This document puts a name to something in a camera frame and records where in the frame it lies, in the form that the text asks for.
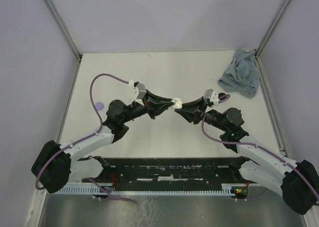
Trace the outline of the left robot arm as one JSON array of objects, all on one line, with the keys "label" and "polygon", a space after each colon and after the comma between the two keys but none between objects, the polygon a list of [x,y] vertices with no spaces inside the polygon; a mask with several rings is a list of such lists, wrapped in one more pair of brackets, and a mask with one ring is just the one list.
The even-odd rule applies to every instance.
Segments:
[{"label": "left robot arm", "polygon": [[149,91],[140,102],[133,101],[130,105],[113,100],[108,106],[107,119],[101,121],[91,134],[62,144],[51,140],[43,146],[31,168],[36,176],[36,188],[51,194],[57,192],[69,181],[73,163],[81,162],[85,155],[124,137],[129,130],[125,123],[145,114],[155,119],[174,104],[175,100],[156,96]]}]

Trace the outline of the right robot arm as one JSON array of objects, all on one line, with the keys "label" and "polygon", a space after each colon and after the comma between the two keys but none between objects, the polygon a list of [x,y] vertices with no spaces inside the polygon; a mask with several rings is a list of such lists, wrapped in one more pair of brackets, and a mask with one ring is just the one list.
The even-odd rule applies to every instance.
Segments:
[{"label": "right robot arm", "polygon": [[224,133],[218,139],[206,131],[210,140],[221,143],[237,153],[242,163],[229,169],[229,178],[236,183],[243,179],[260,184],[281,196],[296,213],[305,215],[319,204],[319,175],[313,164],[307,160],[296,160],[280,155],[258,142],[242,129],[244,123],[239,109],[229,108],[220,113],[213,108],[227,101],[229,94],[217,97],[202,97],[196,101],[183,103],[173,99],[176,113],[188,122],[209,124]]}]

